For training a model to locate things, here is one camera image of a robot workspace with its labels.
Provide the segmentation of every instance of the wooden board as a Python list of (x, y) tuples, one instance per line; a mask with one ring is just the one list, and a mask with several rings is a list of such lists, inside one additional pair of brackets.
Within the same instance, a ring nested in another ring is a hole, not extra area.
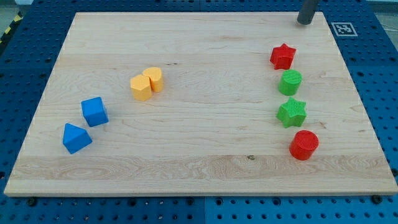
[[(395, 194), (396, 182), (322, 13), (77, 13), (35, 113), (8, 196)], [(301, 128), (276, 118), (288, 97), (269, 63), (297, 48), (307, 102)], [(129, 80), (161, 67), (165, 88), (145, 102)], [(101, 96), (109, 123), (89, 128), (82, 100)], [(93, 143), (69, 155), (66, 122)], [(307, 161), (294, 134), (315, 132)]]

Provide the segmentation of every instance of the star-shaped block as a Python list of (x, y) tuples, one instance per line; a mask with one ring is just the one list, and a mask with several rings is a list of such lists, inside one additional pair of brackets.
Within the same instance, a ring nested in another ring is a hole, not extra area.
[(297, 101), (292, 97), (279, 107), (277, 114), (277, 118), (282, 121), (285, 128), (290, 126), (301, 127), (306, 116), (305, 102)]
[(274, 64), (274, 69), (290, 69), (292, 65), (294, 54), (296, 49), (289, 47), (286, 44), (282, 44), (280, 47), (275, 47), (271, 54), (271, 63)]

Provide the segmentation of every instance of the blue block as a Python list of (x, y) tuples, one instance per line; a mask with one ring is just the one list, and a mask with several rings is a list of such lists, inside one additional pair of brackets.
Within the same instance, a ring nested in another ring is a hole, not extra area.
[(101, 97), (82, 101), (81, 109), (83, 110), (83, 116), (90, 127), (104, 124), (109, 121)]
[(73, 154), (83, 147), (92, 143), (87, 131), (83, 128), (76, 127), (67, 123), (63, 131), (63, 145), (68, 149), (70, 154)]

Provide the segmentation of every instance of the toy block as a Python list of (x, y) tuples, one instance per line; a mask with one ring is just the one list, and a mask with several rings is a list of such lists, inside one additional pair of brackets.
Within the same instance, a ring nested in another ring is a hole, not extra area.
[(91, 140), (87, 131), (72, 124), (67, 123), (63, 130), (62, 144), (68, 149), (70, 154), (73, 154), (80, 149), (91, 144)]
[(297, 101), (292, 97), (279, 107), (277, 114), (277, 118), (282, 121), (285, 128), (290, 126), (300, 127), (306, 116), (305, 102)]
[(130, 87), (132, 96), (136, 100), (146, 101), (152, 96), (149, 77), (145, 75), (137, 75), (130, 79)]
[(280, 47), (275, 47), (271, 53), (271, 63), (274, 64), (274, 69), (290, 69), (292, 65), (296, 49), (282, 44)]
[(296, 94), (303, 77), (296, 70), (286, 70), (280, 78), (278, 89), (281, 94), (292, 96)]
[(317, 135), (311, 131), (301, 130), (294, 136), (289, 146), (289, 151), (293, 157), (304, 161), (311, 157), (318, 145), (319, 140)]
[(142, 72), (142, 74), (149, 77), (150, 87), (153, 91), (160, 92), (163, 90), (163, 74), (160, 68), (147, 68)]
[(90, 127), (107, 123), (108, 116), (101, 97), (92, 98), (81, 102), (81, 109)]

